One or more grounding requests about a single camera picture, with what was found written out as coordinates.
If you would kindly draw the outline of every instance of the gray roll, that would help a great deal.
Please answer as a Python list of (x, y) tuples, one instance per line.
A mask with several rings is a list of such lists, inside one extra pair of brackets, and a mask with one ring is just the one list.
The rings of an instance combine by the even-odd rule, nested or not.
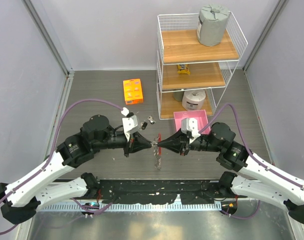
[(206, 46), (215, 46), (223, 38), (230, 12), (224, 6), (209, 4), (199, 14), (197, 39)]
[(184, 91), (175, 91), (173, 92), (173, 97), (176, 101), (181, 102), (183, 100)]

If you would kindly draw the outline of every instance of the yellow package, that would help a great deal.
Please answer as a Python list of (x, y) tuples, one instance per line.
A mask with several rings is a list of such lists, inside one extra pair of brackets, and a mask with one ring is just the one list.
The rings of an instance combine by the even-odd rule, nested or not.
[(125, 104), (139, 104), (144, 102), (141, 79), (123, 81)]
[(177, 64), (178, 74), (191, 74), (188, 64)]

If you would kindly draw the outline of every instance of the orange box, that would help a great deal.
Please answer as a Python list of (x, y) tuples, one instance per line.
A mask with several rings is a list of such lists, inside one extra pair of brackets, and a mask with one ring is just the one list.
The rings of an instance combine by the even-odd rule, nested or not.
[(123, 81), (125, 104), (139, 104), (144, 102), (141, 79)]

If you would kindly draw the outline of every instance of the wrapped roll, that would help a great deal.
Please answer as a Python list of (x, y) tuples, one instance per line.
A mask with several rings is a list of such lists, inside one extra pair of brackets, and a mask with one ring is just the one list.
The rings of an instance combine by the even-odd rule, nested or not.
[(197, 39), (206, 46), (215, 46), (223, 38), (230, 12), (224, 6), (209, 4), (202, 7), (197, 27)]
[(182, 106), (187, 111), (200, 110), (205, 101), (205, 91), (204, 90), (190, 90), (185, 91)]

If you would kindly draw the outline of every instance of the white tape roll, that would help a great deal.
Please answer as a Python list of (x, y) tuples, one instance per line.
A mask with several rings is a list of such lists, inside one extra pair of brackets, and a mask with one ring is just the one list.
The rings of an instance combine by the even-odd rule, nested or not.
[(204, 104), (206, 94), (204, 90), (185, 91), (182, 105), (187, 111), (200, 110)]

